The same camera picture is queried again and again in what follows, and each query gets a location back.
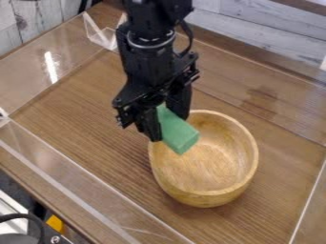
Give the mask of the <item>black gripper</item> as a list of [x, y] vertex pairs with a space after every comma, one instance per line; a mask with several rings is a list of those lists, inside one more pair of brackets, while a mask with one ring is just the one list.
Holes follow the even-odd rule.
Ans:
[[136, 125], [151, 142], [161, 140], [156, 107], [165, 104], [171, 116], [189, 115], [192, 83], [199, 77], [197, 54], [187, 47], [175, 51], [176, 32], [141, 39], [128, 28], [117, 29], [117, 46], [125, 82], [112, 107], [123, 128]]

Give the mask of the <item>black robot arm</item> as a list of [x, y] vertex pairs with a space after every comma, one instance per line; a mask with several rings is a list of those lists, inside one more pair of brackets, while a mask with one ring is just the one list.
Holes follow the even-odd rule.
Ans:
[[199, 55], [175, 50], [176, 29], [193, 33], [184, 21], [192, 0], [121, 0], [127, 20], [116, 28], [125, 82], [112, 107], [125, 128], [133, 125], [152, 142], [163, 139], [157, 107], [180, 119], [189, 114], [192, 83], [199, 78]]

